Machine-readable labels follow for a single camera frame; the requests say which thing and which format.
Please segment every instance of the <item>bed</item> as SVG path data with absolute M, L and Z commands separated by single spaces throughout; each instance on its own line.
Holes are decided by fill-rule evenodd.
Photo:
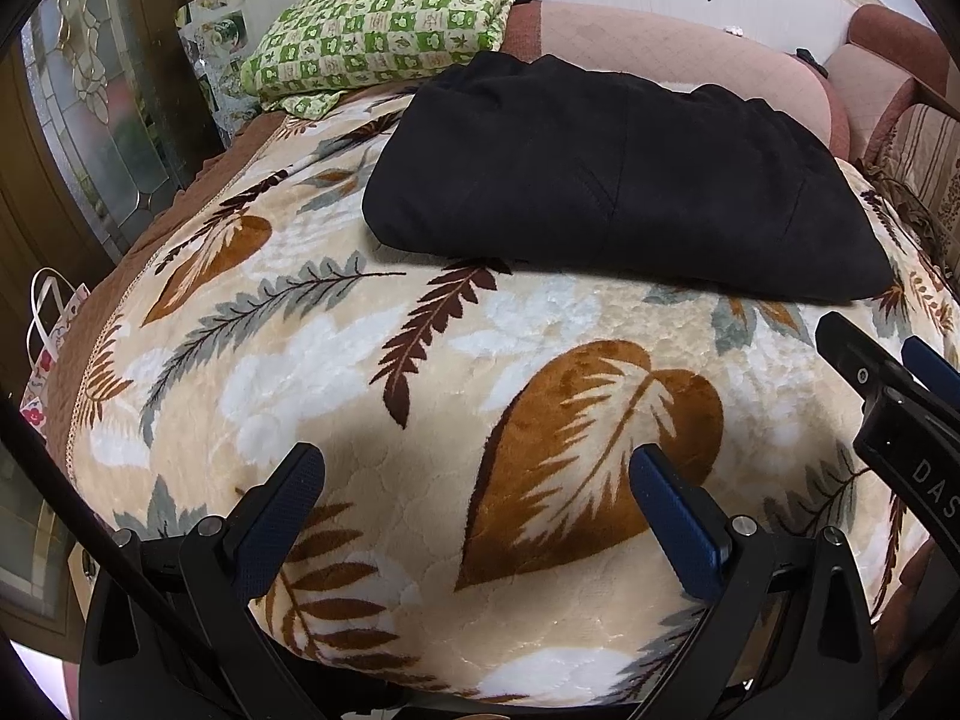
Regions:
M 389 250 L 363 186 L 412 90 L 373 87 L 321 122 L 256 119 L 94 290 L 50 381 L 51 453 L 109 527 L 156 538 L 317 445 L 325 490 L 251 611 L 304 658 L 422 690 L 652 689 L 703 609 L 629 493 L 645 442 L 727 512 L 844 528 L 879 613 L 925 532 L 853 455 L 860 401 L 814 329 L 837 309 L 956 364 L 957 306 L 843 161 L 842 103 L 795 58 L 653 14 L 518 5 L 503 50 L 767 98 L 838 158 L 896 284 L 797 305 Z

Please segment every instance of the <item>white bag handle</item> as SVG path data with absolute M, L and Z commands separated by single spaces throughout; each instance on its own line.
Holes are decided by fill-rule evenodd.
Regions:
M 37 294 L 37 279 L 41 276 L 48 274 L 43 280 L 43 284 L 40 287 L 40 294 Z M 66 280 L 66 277 L 61 274 L 59 271 L 55 271 L 53 268 L 41 268 L 34 274 L 34 279 L 30 282 L 30 309 L 34 318 L 31 319 L 30 326 L 27 328 L 27 358 L 30 360 L 30 368 L 37 366 L 37 360 L 32 357 L 30 351 L 30 339 L 34 332 L 37 332 L 37 336 L 40 337 L 40 342 L 43 344 L 43 348 L 47 350 L 50 354 L 51 359 L 56 362 L 56 345 L 50 338 L 50 334 L 47 332 L 46 328 L 43 326 L 43 322 L 40 319 L 40 309 L 43 307 L 43 303 L 47 299 L 47 295 L 53 293 L 54 302 L 56 303 L 56 309 L 58 314 L 56 317 L 59 319 L 64 314 L 64 297 L 61 295 L 59 290 L 59 281 L 58 279 L 67 287 L 70 288 L 70 293 L 73 295 L 77 290 L 74 286 Z

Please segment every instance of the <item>floral blanket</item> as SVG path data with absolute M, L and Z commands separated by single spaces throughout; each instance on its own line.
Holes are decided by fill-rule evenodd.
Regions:
M 409 100 L 288 119 L 157 252 L 75 406 L 85 500 L 173 536 L 317 445 L 325 490 L 254 616 L 305 658 L 488 702 L 642 698 L 702 614 L 630 495 L 645 442 L 727 512 L 843 527 L 879 611 L 925 534 L 851 451 L 860 400 L 812 341 L 832 308 L 389 250 L 361 200 Z M 956 362 L 957 306 L 841 167 L 898 280 L 839 310 Z

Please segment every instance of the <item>blue gripper pad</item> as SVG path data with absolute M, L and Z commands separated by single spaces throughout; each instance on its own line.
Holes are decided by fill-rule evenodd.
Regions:
M 634 450 L 630 491 L 683 589 L 709 604 L 719 600 L 723 564 L 731 550 L 722 509 L 705 490 L 680 479 L 656 445 Z
M 233 561 L 233 592 L 242 602 L 266 595 L 277 579 L 324 478 L 320 450 L 298 443 L 266 483 L 250 490 L 233 510 L 224 552 Z
M 901 349 L 904 367 L 944 403 L 960 410 L 960 373 L 916 336 L 904 341 Z

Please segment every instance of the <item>folded garment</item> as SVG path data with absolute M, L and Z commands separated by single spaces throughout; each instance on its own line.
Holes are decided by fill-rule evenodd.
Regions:
M 764 100 L 482 52 L 421 87 L 363 201 L 399 250 L 846 302 L 893 283 L 827 148 Z
M 503 42 L 512 0 L 299 0 L 243 64 L 265 110 L 321 119 L 350 89 L 435 76 Z

